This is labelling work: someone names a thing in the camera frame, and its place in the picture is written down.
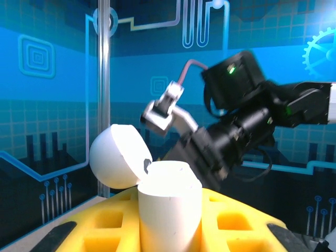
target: gear icon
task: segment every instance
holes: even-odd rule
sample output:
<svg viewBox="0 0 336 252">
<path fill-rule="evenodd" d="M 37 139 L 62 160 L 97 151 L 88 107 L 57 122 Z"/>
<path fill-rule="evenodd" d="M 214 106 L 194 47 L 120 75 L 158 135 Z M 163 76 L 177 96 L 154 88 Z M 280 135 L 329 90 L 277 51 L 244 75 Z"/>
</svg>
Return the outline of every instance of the gear icon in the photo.
<svg viewBox="0 0 336 252">
<path fill-rule="evenodd" d="M 321 46 L 320 44 L 317 44 L 317 42 L 322 39 L 325 36 L 328 35 L 332 35 L 333 36 L 333 45 L 332 48 L 325 48 L 323 46 Z M 313 36 L 313 41 L 309 41 L 307 42 L 308 44 L 308 48 L 305 48 L 304 51 L 306 52 L 306 54 L 302 55 L 303 58 L 305 58 L 304 62 L 302 62 L 303 64 L 306 65 L 305 70 L 309 71 L 309 75 L 314 75 L 317 78 L 320 78 L 323 76 L 323 74 L 321 74 L 320 72 L 318 72 L 316 70 L 316 67 L 322 63 L 325 62 L 331 62 L 333 65 L 332 67 L 335 67 L 335 63 L 336 63 L 336 57 L 335 57 L 335 53 L 336 53 L 336 29 L 331 29 L 330 27 L 327 28 L 327 31 L 323 32 L 320 31 L 320 34 L 318 36 Z M 311 50 L 312 49 L 317 49 L 318 51 L 321 51 L 322 53 L 325 53 L 325 57 L 322 57 L 321 59 L 315 61 L 314 63 L 311 62 L 310 60 L 310 54 L 311 54 Z"/>
</svg>

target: green led light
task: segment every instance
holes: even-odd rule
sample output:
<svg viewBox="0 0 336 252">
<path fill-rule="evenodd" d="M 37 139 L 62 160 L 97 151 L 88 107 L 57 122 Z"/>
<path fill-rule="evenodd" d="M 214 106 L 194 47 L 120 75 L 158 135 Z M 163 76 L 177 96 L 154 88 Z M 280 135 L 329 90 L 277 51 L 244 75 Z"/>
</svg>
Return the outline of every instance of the green led light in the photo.
<svg viewBox="0 0 336 252">
<path fill-rule="evenodd" d="M 235 70 L 236 70 L 235 67 L 231 67 L 231 69 L 230 69 L 230 71 L 229 71 L 229 74 L 232 74 Z"/>
</svg>

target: cable connector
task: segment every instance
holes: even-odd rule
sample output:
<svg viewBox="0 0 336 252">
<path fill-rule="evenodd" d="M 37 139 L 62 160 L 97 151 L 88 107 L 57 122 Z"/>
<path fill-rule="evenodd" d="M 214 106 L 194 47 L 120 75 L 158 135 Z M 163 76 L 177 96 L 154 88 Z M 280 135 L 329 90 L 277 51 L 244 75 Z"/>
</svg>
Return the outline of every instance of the cable connector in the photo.
<svg viewBox="0 0 336 252">
<path fill-rule="evenodd" d="M 183 94 L 184 88 L 175 81 L 170 82 L 165 92 L 161 95 L 159 100 L 154 103 L 154 110 L 163 116 L 169 116 L 176 103 Z"/>
</svg>

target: pink cable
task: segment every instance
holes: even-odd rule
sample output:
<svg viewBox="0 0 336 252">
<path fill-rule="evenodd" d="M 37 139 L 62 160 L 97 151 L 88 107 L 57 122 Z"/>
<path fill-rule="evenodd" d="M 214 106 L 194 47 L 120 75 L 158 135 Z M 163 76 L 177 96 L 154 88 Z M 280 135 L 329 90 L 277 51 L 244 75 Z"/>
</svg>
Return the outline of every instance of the pink cable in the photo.
<svg viewBox="0 0 336 252">
<path fill-rule="evenodd" d="M 184 82 L 184 79 L 185 79 L 185 76 L 187 75 L 187 72 L 188 72 L 188 69 L 191 65 L 196 65 L 196 66 L 199 66 L 201 68 L 203 68 L 204 70 L 207 70 L 208 67 L 202 63 L 200 63 L 199 61 L 197 60 L 194 60 L 194 59 L 190 59 L 187 61 L 187 63 L 184 65 L 184 68 L 182 70 L 182 73 L 180 75 L 180 78 L 177 82 L 177 84 L 179 84 L 180 86 L 182 85 L 182 83 Z"/>
</svg>

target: white gear graphic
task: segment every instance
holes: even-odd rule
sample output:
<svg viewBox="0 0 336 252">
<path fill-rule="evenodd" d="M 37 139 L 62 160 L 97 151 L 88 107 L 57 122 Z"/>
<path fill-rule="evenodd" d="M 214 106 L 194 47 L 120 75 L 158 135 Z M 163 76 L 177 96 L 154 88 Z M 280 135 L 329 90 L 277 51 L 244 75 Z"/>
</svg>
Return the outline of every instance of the white gear graphic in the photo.
<svg viewBox="0 0 336 252">
<path fill-rule="evenodd" d="M 334 41 L 333 41 L 333 47 L 331 49 L 326 49 L 322 46 L 320 46 L 319 44 L 317 44 L 317 41 L 319 41 L 321 38 L 327 36 L 327 35 L 331 35 L 331 34 L 335 34 L 334 36 Z M 305 48 L 305 54 L 302 55 L 303 58 L 305 58 L 304 62 L 302 62 L 303 64 L 307 65 L 305 70 L 309 71 L 309 75 L 314 75 L 316 77 L 322 77 L 322 74 L 318 73 L 314 67 L 318 66 L 319 64 L 325 62 L 325 61 L 334 61 L 335 59 L 332 58 L 332 53 L 335 53 L 336 51 L 336 29 L 331 29 L 330 27 L 327 28 L 327 31 L 323 32 L 320 31 L 320 34 L 318 36 L 313 36 L 313 41 L 309 41 L 307 42 L 308 44 L 308 48 Z M 309 60 L 309 55 L 310 55 L 310 51 L 312 50 L 312 48 L 315 48 L 317 50 L 320 50 L 322 52 L 325 53 L 325 57 L 314 62 L 311 63 Z"/>
</svg>

